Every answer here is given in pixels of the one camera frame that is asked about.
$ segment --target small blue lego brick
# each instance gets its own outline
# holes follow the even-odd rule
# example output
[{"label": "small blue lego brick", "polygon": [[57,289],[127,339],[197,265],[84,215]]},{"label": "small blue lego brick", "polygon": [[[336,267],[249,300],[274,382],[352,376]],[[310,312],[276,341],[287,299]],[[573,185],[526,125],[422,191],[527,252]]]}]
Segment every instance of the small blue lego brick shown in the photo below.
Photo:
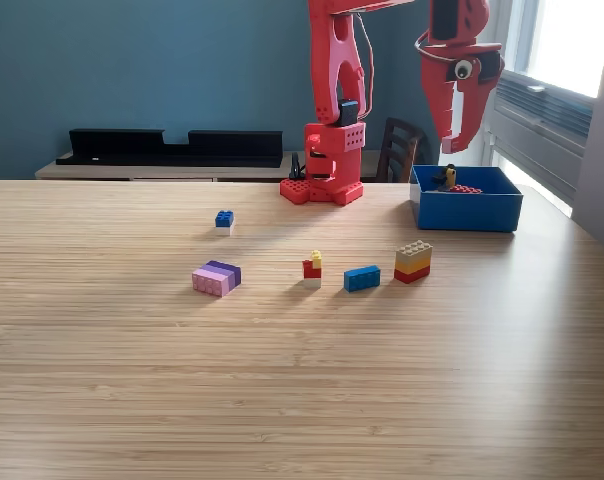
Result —
[{"label": "small blue lego brick", "polygon": [[225,212],[224,210],[218,213],[215,218],[215,226],[222,228],[230,228],[233,225],[233,212]]},{"label": "small blue lego brick", "polygon": [[351,293],[358,290],[366,290],[367,288],[379,287],[380,274],[380,269],[375,265],[344,272],[344,289]]}]

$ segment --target pink lego brick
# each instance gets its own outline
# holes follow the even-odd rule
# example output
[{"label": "pink lego brick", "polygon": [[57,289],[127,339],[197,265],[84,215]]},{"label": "pink lego brick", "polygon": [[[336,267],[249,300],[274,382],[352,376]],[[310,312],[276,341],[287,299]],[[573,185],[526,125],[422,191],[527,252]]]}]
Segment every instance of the pink lego brick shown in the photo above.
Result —
[{"label": "pink lego brick", "polygon": [[231,291],[229,276],[199,269],[193,272],[193,289],[217,297],[224,297]]}]

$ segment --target cable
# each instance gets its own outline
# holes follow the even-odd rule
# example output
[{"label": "cable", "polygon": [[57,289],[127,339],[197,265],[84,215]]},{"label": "cable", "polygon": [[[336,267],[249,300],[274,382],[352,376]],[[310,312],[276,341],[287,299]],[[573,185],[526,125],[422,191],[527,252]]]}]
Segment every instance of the cable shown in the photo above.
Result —
[{"label": "cable", "polygon": [[369,70],[371,72],[371,79],[369,80],[369,94],[367,99],[367,108],[366,111],[358,117],[358,120],[364,120],[369,116],[371,111],[373,110],[373,79],[375,78],[375,66],[373,63],[373,46],[371,45],[371,40],[366,33],[366,27],[364,26],[364,20],[362,20],[362,15],[360,13],[356,14],[358,20],[360,20],[360,27],[362,28],[362,33],[364,34],[364,38],[366,39],[366,43],[369,46]]},{"label": "cable", "polygon": [[416,50],[421,54],[424,55],[426,57],[432,58],[433,60],[437,60],[439,62],[447,62],[447,63],[453,63],[456,62],[457,60],[453,59],[453,58],[446,58],[446,57],[440,57],[438,55],[434,55],[431,52],[427,52],[426,50],[424,50],[422,48],[422,42],[424,42],[424,40],[426,40],[426,38],[429,36],[429,30],[427,30],[426,32],[424,32],[422,35],[420,35],[420,38],[418,38],[415,42],[415,48]]}]

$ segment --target red robotic arm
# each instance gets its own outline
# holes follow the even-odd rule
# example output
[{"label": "red robotic arm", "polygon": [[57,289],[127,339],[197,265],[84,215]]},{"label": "red robotic arm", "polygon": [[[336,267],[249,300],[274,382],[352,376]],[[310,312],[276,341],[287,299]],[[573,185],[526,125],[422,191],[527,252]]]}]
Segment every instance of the red robotic arm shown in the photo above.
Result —
[{"label": "red robotic arm", "polygon": [[[353,31],[353,14],[413,0],[309,0],[312,29],[312,79],[318,120],[335,123],[340,115],[337,84],[344,97],[366,110],[364,70]],[[501,45],[477,45],[489,20],[486,0],[431,0],[431,26],[416,46],[422,55],[422,84],[444,153],[465,150],[480,128],[489,93],[504,68]],[[420,44],[428,37],[430,46]],[[462,129],[453,136],[452,103],[457,82],[464,93]]]},{"label": "red robotic arm", "polygon": [[[413,0],[308,0],[311,76],[318,124],[307,125],[307,176],[285,180],[280,192],[294,203],[345,205],[362,196],[361,153],[367,106],[364,69],[354,34],[354,15]],[[465,150],[477,134],[504,61],[499,44],[477,44],[489,20],[487,0],[431,0],[429,29],[418,39],[422,86],[444,153]],[[422,46],[428,40],[429,45]],[[338,82],[346,100],[338,99]],[[453,94],[464,94],[460,132],[453,132]]]}]

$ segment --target red lego brick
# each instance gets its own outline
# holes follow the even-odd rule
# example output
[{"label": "red lego brick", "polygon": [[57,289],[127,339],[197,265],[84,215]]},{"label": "red lego brick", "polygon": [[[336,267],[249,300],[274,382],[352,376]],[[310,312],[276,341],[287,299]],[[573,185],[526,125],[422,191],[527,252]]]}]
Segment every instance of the red lego brick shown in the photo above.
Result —
[{"label": "red lego brick", "polygon": [[422,270],[418,270],[417,272],[412,273],[411,275],[407,275],[406,273],[402,273],[401,271],[396,270],[395,274],[393,276],[395,277],[396,280],[399,280],[402,283],[412,283],[412,282],[415,282],[416,280],[426,277],[430,273],[431,273],[431,267],[426,267],[426,268],[423,268]]},{"label": "red lego brick", "polygon": [[311,260],[305,260],[302,262],[304,269],[304,278],[322,278],[322,269],[313,268],[313,262]]},{"label": "red lego brick", "polygon": [[362,195],[364,195],[364,185],[362,182],[357,182],[337,192],[333,201],[338,205],[348,205]]},{"label": "red lego brick", "polygon": [[464,185],[456,185],[451,190],[451,193],[483,193],[479,188],[465,187]]},{"label": "red lego brick", "polygon": [[280,182],[280,195],[296,205],[302,205],[311,198],[311,185],[308,180],[286,179]]}]

